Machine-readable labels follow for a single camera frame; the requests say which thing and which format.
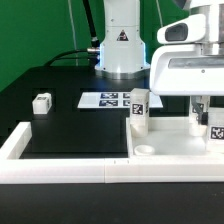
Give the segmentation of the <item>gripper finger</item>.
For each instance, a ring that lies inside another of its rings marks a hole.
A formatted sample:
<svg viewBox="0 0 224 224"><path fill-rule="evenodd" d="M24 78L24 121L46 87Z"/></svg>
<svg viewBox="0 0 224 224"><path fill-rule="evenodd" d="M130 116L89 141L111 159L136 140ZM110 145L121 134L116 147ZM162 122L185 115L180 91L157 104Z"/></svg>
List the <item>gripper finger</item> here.
<svg viewBox="0 0 224 224"><path fill-rule="evenodd" d="M198 123L200 125L208 124L208 109L210 106L210 97L209 96L199 96L197 98L198 106Z"/></svg>

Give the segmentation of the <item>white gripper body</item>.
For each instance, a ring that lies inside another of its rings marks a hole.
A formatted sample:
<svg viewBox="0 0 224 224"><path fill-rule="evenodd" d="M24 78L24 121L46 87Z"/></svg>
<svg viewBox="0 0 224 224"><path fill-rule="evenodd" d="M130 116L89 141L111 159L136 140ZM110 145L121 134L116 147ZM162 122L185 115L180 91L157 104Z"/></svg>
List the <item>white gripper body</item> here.
<svg viewBox="0 0 224 224"><path fill-rule="evenodd" d="M157 32L149 88L156 95L224 95L224 22L197 13Z"/></svg>

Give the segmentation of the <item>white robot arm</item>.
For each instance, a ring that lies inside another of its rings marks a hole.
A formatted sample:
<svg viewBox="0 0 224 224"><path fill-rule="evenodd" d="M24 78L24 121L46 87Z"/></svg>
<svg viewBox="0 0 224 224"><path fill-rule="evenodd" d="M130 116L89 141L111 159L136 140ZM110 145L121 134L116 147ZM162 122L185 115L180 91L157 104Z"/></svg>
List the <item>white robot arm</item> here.
<svg viewBox="0 0 224 224"><path fill-rule="evenodd" d="M161 46L146 61L140 38L140 0L103 0L105 38L99 47L96 74L133 79L145 71L156 95L189 96L198 123L211 122L201 101L224 95L224 0L173 0L189 16L157 32Z"/></svg>

